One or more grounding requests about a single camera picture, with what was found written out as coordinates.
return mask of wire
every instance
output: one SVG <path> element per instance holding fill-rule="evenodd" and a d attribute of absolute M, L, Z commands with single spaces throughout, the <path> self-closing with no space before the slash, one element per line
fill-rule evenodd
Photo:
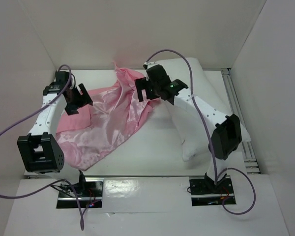
<path fill-rule="evenodd" d="M 59 187 L 59 188 L 60 188 L 60 186 L 51 185 L 50 187 L 52 187 L 53 189 L 57 190 L 58 192 L 60 192 L 60 193 L 62 193 L 62 194 L 67 195 L 68 197 L 71 197 L 71 198 L 73 197 L 73 196 L 71 196 L 70 194 L 64 192 L 63 190 L 60 190 L 60 189 L 56 188 L 56 187 Z"/>
<path fill-rule="evenodd" d="M 237 172 L 241 173 L 243 176 L 245 176 L 245 178 L 248 180 L 248 182 L 249 182 L 249 184 L 250 184 L 250 186 L 251 186 L 251 188 L 252 188 L 252 192 L 253 192 L 253 194 L 254 194 L 254 200 L 253 200 L 252 205 L 250 206 L 250 208 L 249 208 L 248 210 L 246 210 L 246 211 L 243 211 L 243 212 L 232 212 L 232 211 L 228 210 L 228 209 L 225 207 L 225 201 L 226 201 L 227 199 L 231 198 L 231 196 L 229 196 L 229 197 L 223 199 L 223 201 L 222 201 L 222 206 L 223 206 L 223 208 L 225 209 L 225 211 L 227 211 L 228 213 L 230 213 L 230 214 L 232 214 L 232 215 L 244 215 L 244 214 L 250 212 L 251 209 L 254 208 L 254 206 L 255 206 L 255 204 L 256 204 L 256 198 L 257 198 L 257 196 L 256 196 L 256 190 L 255 190 L 255 187 L 254 187 L 253 183 L 251 182 L 250 178 L 248 177 L 248 175 L 246 175 L 243 171 L 241 171 L 241 170 L 239 170 L 239 169 L 236 169 L 236 168 L 233 168 L 233 167 L 229 167 L 229 168 L 226 168 L 226 169 L 222 170 L 221 173 L 218 175 L 218 177 L 220 177 L 220 176 L 221 176 L 224 172 L 226 172 L 227 170 L 237 171 Z"/>
<path fill-rule="evenodd" d="M 208 205 L 212 205 L 212 204 L 218 204 L 218 201 L 208 203 Z"/>
<path fill-rule="evenodd" d="M 90 191 L 90 189 L 88 189 L 89 191 L 89 201 L 88 201 L 88 204 L 91 203 L 91 200 L 92 200 L 92 192 Z"/>
<path fill-rule="evenodd" d="M 91 192 L 92 192 L 92 194 L 93 194 L 93 198 L 94 198 L 94 201 L 95 201 L 95 194 L 94 194 L 94 192 L 93 192 L 92 189 L 91 189 Z"/>
<path fill-rule="evenodd" d="M 249 211 L 251 211 L 251 209 L 255 206 L 255 203 L 256 203 L 256 190 L 255 190 L 255 187 L 254 187 L 254 185 L 252 184 L 251 180 L 249 179 L 248 175 L 246 175 L 244 172 L 240 171 L 239 169 L 236 169 L 236 168 L 233 168 L 233 167 L 229 167 L 229 168 L 226 168 L 226 169 L 222 170 L 221 173 L 217 174 L 217 167 L 216 167 L 215 153 L 214 153 L 214 148 L 213 148 L 213 143 L 212 143 L 212 140 L 211 140 L 211 136 L 210 136 L 210 133 L 209 133 L 209 131 L 208 131 L 208 127 L 207 127 L 207 124 L 206 124 L 206 120 L 205 120 L 204 116 L 202 115 L 202 113 L 201 113 L 201 111 L 200 111 L 200 109 L 199 109 L 199 107 L 198 107 L 198 105 L 197 105 L 197 103 L 196 103 L 196 100 L 195 100 L 195 98 L 194 98 L 194 96 L 193 96 L 193 95 L 194 95 L 194 93 L 193 93 L 193 76 L 192 76 L 191 66 L 190 66 L 188 60 L 187 60 L 182 54 L 180 54 L 179 52 L 176 52 L 176 51 L 174 51 L 174 50 L 172 50 L 172 49 L 163 49 L 163 50 L 159 50 L 159 51 L 157 51 L 156 53 L 152 54 L 152 55 L 147 59 L 146 63 L 148 63 L 149 60 L 151 60 L 155 55 L 157 55 L 157 54 L 159 54 L 159 53 L 161 53 L 161 52 L 172 52 L 172 53 L 177 54 L 178 56 L 180 56 L 180 57 L 186 62 L 187 66 L 188 66 L 189 73 L 190 73 L 190 91 L 191 91 L 192 102 L 193 102 L 193 105 L 195 106 L 195 108 L 196 108 L 196 110 L 197 110 L 197 112 L 198 112 L 198 114 L 199 114 L 199 116 L 200 116 L 200 118 L 201 118 L 201 120 L 202 120 L 203 126 L 204 126 L 204 128 L 205 128 L 205 130 L 206 130 L 206 136 L 207 136 L 208 143 L 209 143 L 209 146 L 210 146 L 210 151 L 211 151 L 211 153 L 212 153 L 212 160 L 213 160 L 213 165 L 214 165 L 214 184 L 217 183 L 218 178 L 219 178 L 224 172 L 226 172 L 227 170 L 234 170 L 234 171 L 240 172 L 242 175 L 244 175 L 245 178 L 248 180 L 248 182 L 249 182 L 250 185 L 251 185 L 251 188 L 252 188 L 252 191 L 253 191 L 253 194 L 254 194 L 254 200 L 253 200 L 253 203 L 252 203 L 251 207 L 250 207 L 248 210 L 246 210 L 246 211 L 244 211 L 244 212 L 239 212 L 239 213 L 237 213 L 237 212 L 232 212 L 232 211 L 226 209 L 226 207 L 224 206 L 224 203 L 225 203 L 225 201 L 226 201 L 229 197 L 228 197 L 228 198 L 225 198 L 225 199 L 222 201 L 222 206 L 223 206 L 223 208 L 224 208 L 228 213 L 233 214 L 233 215 L 243 215 L 243 214 L 248 213 Z"/>
<path fill-rule="evenodd" d="M 226 191 L 227 195 L 222 196 L 222 189 L 221 189 L 221 193 L 220 193 L 221 200 L 224 198 L 227 198 L 230 195 L 230 192 L 228 191 L 228 189 L 226 187 L 223 186 L 223 189 Z"/>
<path fill-rule="evenodd" d="M 83 212 L 82 212 L 82 216 L 84 216 L 85 212 L 88 210 L 88 208 L 90 207 L 90 205 L 92 205 L 92 204 L 94 204 L 94 203 L 96 203 L 96 202 L 99 202 L 99 201 L 100 201 L 100 200 L 94 200 L 93 202 L 87 204 L 87 205 L 85 206 L 85 209 L 84 209 Z"/>
<path fill-rule="evenodd" d="M 28 115 L 27 117 L 24 117 L 24 118 L 20 119 L 19 121 L 15 122 L 14 124 L 6 127 L 3 131 L 0 132 L 0 136 L 3 135 L 8 130 L 10 130 L 11 128 L 13 128 L 14 126 L 16 126 L 16 125 L 22 123 L 23 121 L 25 121 L 25 120 L 33 117 L 34 115 L 36 115 L 36 114 L 44 111 L 48 106 L 50 106 L 51 104 L 53 104 L 68 89 L 68 86 L 69 86 L 69 84 L 71 82 L 72 72 L 71 72 L 70 66 L 68 66 L 66 64 L 61 65 L 59 67 L 58 71 L 60 71 L 63 67 L 67 67 L 68 68 L 68 70 L 69 70 L 69 79 L 68 79 L 67 83 L 65 84 L 65 86 L 63 87 L 63 89 L 60 91 L 60 93 L 53 100 L 51 100 L 47 105 L 45 105 L 44 107 L 38 109 L 37 111 L 33 112 L 32 114 Z M 20 199 L 20 198 L 26 198 L 26 197 L 29 197 L 31 195 L 34 195 L 34 194 L 36 194 L 36 193 L 38 193 L 38 192 L 46 189 L 48 187 L 51 187 L 52 185 L 54 185 L 56 183 L 59 183 L 59 182 L 66 182 L 70 186 L 70 188 L 72 189 L 72 191 L 73 191 L 73 193 L 75 195 L 76 201 L 77 201 L 77 205 L 78 205 L 78 209 L 79 209 L 79 213 L 80 213 L 80 217 L 81 217 L 81 219 L 80 219 L 80 227 L 81 227 L 81 230 L 84 230 L 84 219 L 83 219 L 83 214 L 82 214 L 82 210 L 81 210 L 81 205 L 80 205 L 80 202 L 79 202 L 79 199 L 78 199 L 78 194 L 77 194 L 75 188 L 73 187 L 73 185 L 69 181 L 67 181 L 67 180 L 63 180 L 63 179 L 62 180 L 57 180 L 57 181 L 52 182 L 52 183 L 50 183 L 50 184 L 48 184 L 48 185 L 46 185 L 46 186 L 44 186 L 44 187 L 42 187 L 42 188 L 40 188 L 40 189 L 32 192 L 32 193 L 28 193 L 28 194 L 21 195 L 21 196 L 5 196 L 5 195 L 0 194 L 0 198 L 4 198 L 4 199 Z"/>
<path fill-rule="evenodd" d="M 188 66 L 188 69 L 189 69 L 189 73 L 190 73 L 190 92 L 191 92 L 191 99 L 192 99 L 192 102 L 193 102 L 193 105 L 195 106 L 201 120 L 202 120 L 202 123 L 204 125 L 204 128 L 205 128 L 205 131 L 206 131 L 206 135 L 207 135 L 207 139 L 208 139 L 208 144 L 210 146 L 210 150 L 211 150 L 211 153 L 212 153 L 212 159 L 213 159 L 213 166 L 214 166 L 214 184 L 217 183 L 217 167 L 216 167 L 216 160 L 215 160 L 215 153 L 214 153 L 214 148 L 213 148 L 213 143 L 212 143 L 212 140 L 211 140 L 211 136 L 210 136 L 210 132 L 208 130 L 208 127 L 207 127 L 207 124 L 206 124 L 206 120 L 204 118 L 204 116 L 202 115 L 202 112 L 200 111 L 197 103 L 196 103 L 196 100 L 194 98 L 194 93 L 193 93 L 193 76 L 192 76 L 192 70 L 191 70 L 191 66 L 188 62 L 188 60 L 182 55 L 180 54 L 179 52 L 176 52 L 175 50 L 172 50 L 172 49 L 163 49 L 163 50 L 160 50 L 160 51 L 157 51 L 156 53 L 152 54 L 152 56 L 150 56 L 146 62 L 149 62 L 149 60 L 152 59 L 152 57 L 154 57 L 155 55 L 161 53 L 161 52 L 172 52 L 172 53 L 175 53 L 177 54 L 178 56 L 180 56 L 187 64 Z"/>

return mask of pink satin fabric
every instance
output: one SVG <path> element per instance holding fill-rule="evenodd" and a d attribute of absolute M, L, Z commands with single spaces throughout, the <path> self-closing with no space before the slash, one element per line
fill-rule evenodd
<path fill-rule="evenodd" d="M 56 140 L 73 168 L 85 171 L 115 150 L 140 129 L 159 102 L 139 102 L 134 80 L 143 74 L 117 67 L 115 72 L 117 82 L 112 87 L 89 91 L 93 106 L 81 108 L 84 115 L 60 119 L 57 131 L 62 132 Z"/>

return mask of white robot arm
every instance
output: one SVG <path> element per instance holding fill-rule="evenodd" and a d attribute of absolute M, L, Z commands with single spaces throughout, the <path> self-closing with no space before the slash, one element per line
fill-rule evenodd
<path fill-rule="evenodd" d="M 72 81 L 65 92 L 50 104 L 67 84 L 69 73 L 57 71 L 55 81 L 43 91 L 43 107 L 48 106 L 39 115 L 26 136 L 20 136 L 17 145 L 28 172 L 45 174 L 56 179 L 66 179 L 72 183 L 82 181 L 83 173 L 71 168 L 64 162 L 64 155 L 55 140 L 60 117 L 64 111 L 68 115 L 78 113 L 77 109 L 87 104 L 92 105 L 88 92 L 83 84 L 79 91 Z"/>
<path fill-rule="evenodd" d="M 160 97 L 185 110 L 195 119 L 199 119 L 199 112 L 192 99 L 195 100 L 205 120 L 215 155 L 214 159 L 211 159 L 205 179 L 210 185 L 218 185 L 226 174 L 219 176 L 218 179 L 215 177 L 228 168 L 227 158 L 241 142 L 239 118 L 234 114 L 229 117 L 211 107 L 198 96 L 192 95 L 188 86 L 182 81 L 171 81 L 161 65 L 147 69 L 147 77 L 137 79 L 135 84 L 139 101 L 143 101 L 142 90 L 145 90 L 147 99 Z"/>

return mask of white table surface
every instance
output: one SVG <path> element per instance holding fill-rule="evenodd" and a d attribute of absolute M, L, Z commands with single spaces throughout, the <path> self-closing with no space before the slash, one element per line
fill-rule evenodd
<path fill-rule="evenodd" d="M 80 230 L 77 209 L 56 209 L 52 188 L 14 201 L 5 236 L 288 236 L 280 207 L 267 175 L 250 176 L 257 192 L 253 210 L 243 216 L 221 206 L 191 206 L 187 177 L 111 178 L 105 180 L 103 208 L 89 209 Z M 17 195 L 37 190 L 52 179 L 25 179 Z M 232 176 L 236 205 L 244 211 L 252 203 L 247 180 Z"/>

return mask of white pillow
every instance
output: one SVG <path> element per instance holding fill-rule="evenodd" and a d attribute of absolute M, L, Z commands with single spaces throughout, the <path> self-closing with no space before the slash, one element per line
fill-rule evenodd
<path fill-rule="evenodd" d="M 223 103 L 211 83 L 207 80 L 199 61 L 195 58 L 187 58 L 190 63 L 193 75 L 193 92 L 202 100 L 217 110 L 231 115 L 231 111 Z M 156 64 L 162 65 L 170 76 L 171 80 L 180 79 L 190 88 L 190 74 L 186 62 L 183 59 L 159 60 Z M 182 159 L 189 161 L 196 154 L 208 151 L 208 140 L 204 126 L 199 119 L 194 119 L 183 109 L 173 106 L 167 101 L 165 103 L 172 121 L 180 135 L 182 145 Z M 247 130 L 241 125 L 242 141 L 250 141 Z"/>

